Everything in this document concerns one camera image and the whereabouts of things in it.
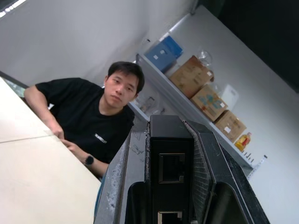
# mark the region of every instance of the t-shirt logo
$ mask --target t-shirt logo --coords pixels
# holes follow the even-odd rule
[[[98,134],[94,135],[95,137],[97,137],[97,139],[99,139],[101,142],[103,143],[107,143],[107,141],[105,141],[101,136],[99,136]]]

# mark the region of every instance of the watch face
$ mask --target watch face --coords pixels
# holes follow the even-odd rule
[[[86,161],[85,161],[86,165],[92,165],[93,164],[93,157],[92,156],[88,156]]]

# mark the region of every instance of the brown cardboard box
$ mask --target brown cardboard box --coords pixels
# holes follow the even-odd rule
[[[246,126],[229,110],[215,121],[215,125],[231,142],[236,141],[246,129]]]
[[[188,99],[191,99],[204,84],[214,80],[214,73],[196,56],[192,56],[169,79]]]
[[[191,101],[211,120],[215,121],[227,108],[227,105],[209,86],[205,85],[192,97]]]

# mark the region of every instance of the man's nose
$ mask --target man's nose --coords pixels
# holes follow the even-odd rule
[[[116,93],[119,95],[122,95],[124,91],[124,87],[121,85],[116,89]]]

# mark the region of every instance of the young man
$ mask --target young man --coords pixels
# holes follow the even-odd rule
[[[116,62],[104,85],[66,78],[24,92],[36,115],[96,176],[105,174],[133,126],[135,115],[127,104],[142,90],[143,72],[137,64]]]

